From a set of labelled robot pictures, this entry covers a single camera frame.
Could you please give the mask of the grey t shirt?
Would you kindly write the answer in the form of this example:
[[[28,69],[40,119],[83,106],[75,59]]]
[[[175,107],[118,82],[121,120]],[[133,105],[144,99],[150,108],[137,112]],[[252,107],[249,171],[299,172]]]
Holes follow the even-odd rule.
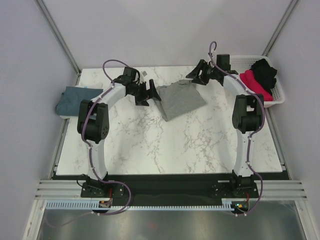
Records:
[[[156,88],[161,101],[155,100],[162,118],[168,122],[207,104],[191,80],[183,79]]]

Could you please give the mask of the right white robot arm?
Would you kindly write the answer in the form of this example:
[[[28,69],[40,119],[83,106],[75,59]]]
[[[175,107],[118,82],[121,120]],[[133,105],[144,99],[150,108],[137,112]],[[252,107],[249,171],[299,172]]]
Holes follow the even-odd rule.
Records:
[[[262,130],[266,120],[264,96],[253,93],[245,86],[238,73],[231,69],[228,54],[219,54],[216,62],[201,59],[186,78],[202,86],[206,86],[210,80],[216,80],[235,96],[231,120],[237,134],[236,160],[225,188],[236,198],[260,197],[254,176],[261,182],[263,179],[253,169],[251,162],[256,134]]]

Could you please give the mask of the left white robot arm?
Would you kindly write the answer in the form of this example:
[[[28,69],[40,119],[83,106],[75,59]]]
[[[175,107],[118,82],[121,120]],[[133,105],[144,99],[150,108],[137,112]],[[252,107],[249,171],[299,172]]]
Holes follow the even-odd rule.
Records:
[[[161,101],[153,79],[141,81],[141,73],[125,66],[123,73],[110,80],[106,91],[79,105],[77,132],[87,146],[88,173],[81,187],[82,198],[105,198],[115,185],[124,184],[108,180],[105,164],[105,139],[110,131],[109,110],[121,99],[130,95],[137,106],[148,107],[148,100]]]

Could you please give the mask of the red t shirt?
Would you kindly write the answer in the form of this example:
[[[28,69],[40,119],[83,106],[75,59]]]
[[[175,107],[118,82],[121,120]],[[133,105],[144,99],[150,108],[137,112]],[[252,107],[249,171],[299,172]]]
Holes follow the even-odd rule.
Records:
[[[262,94],[265,102],[272,102],[274,99],[255,79],[252,70],[246,70],[239,75],[240,80],[254,93]]]

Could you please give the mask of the black t shirt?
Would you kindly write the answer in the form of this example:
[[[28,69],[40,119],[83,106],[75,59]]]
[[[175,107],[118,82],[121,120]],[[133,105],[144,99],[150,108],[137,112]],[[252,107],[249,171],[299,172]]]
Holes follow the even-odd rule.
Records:
[[[276,85],[277,70],[269,65],[266,59],[256,61],[250,68],[255,80],[267,91],[271,92]]]

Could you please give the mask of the folded blue t shirt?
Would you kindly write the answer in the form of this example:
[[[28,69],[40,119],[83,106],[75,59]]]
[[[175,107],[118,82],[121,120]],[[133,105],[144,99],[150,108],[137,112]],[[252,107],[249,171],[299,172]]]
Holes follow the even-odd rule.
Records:
[[[55,106],[55,113],[61,118],[78,117],[82,100],[91,100],[99,96],[103,89],[67,86]]]

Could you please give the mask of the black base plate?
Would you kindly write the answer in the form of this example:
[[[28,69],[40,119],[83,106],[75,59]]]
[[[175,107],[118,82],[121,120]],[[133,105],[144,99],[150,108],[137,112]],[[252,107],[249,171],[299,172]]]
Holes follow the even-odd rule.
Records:
[[[289,180],[286,171],[260,173],[262,180]],[[109,174],[109,181],[123,183],[115,185],[105,197],[112,197],[117,203],[169,203],[169,204],[212,204],[222,199],[254,200],[257,197],[235,197],[226,185],[231,173],[192,173],[192,174]],[[54,175],[53,180],[71,180],[80,186],[86,181],[81,175]],[[263,188],[263,181],[254,176],[257,190]]]

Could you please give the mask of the right corner aluminium post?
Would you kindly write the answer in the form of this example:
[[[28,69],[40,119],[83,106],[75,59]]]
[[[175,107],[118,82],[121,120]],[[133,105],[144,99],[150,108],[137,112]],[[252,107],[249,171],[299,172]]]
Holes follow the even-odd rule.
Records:
[[[273,31],[266,47],[264,48],[262,55],[268,56],[272,49],[274,48],[277,40],[281,36],[283,30],[285,29],[287,23],[289,22],[291,16],[293,15],[294,11],[298,7],[300,0],[290,0],[288,6],[286,7],[281,19],[279,20],[275,30]]]

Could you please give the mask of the corner aluminium post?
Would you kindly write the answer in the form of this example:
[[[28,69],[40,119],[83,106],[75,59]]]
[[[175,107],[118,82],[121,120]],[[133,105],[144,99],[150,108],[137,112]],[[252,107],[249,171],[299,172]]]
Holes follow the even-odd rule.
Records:
[[[37,7],[39,8],[41,14],[43,15],[45,21],[47,22],[50,30],[52,31],[55,39],[57,40],[59,46],[61,47],[62,51],[64,52],[66,58],[68,59],[69,63],[71,64],[73,70],[76,73],[80,72],[80,68],[78,66],[78,64],[76,63],[75,58],[73,57],[66,41],[64,40],[53,16],[51,15],[46,3],[44,0],[35,0],[34,1],[37,5]]]
[[[298,7],[300,0],[290,0],[288,6],[286,7],[281,19],[279,20],[275,30],[273,31],[266,47],[264,48],[262,55],[268,56],[272,49],[274,48],[277,40],[281,36],[283,30],[285,29],[287,23],[289,22],[291,16],[293,15],[294,11]]]

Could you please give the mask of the left corner aluminium post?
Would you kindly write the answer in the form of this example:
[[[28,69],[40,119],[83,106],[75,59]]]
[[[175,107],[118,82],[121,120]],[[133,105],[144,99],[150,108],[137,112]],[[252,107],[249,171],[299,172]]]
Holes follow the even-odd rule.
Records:
[[[66,41],[64,40],[53,16],[51,15],[46,3],[44,0],[35,0],[34,1],[37,5],[37,7],[39,8],[41,14],[43,15],[45,21],[47,22],[50,30],[52,31],[55,39],[57,40],[59,46],[61,47],[62,51],[64,52],[66,58],[68,59],[69,63],[71,64],[73,70],[76,73],[80,72],[80,68],[78,66],[78,64],[76,63],[75,58],[73,57]]]

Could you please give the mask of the aluminium frame rail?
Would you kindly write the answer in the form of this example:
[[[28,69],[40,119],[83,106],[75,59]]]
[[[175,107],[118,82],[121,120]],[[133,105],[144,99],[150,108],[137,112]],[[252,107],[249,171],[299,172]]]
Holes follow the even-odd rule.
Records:
[[[303,184],[299,180],[264,180],[263,200],[307,200]],[[79,199],[81,187],[73,180],[41,180],[35,197],[39,199]]]

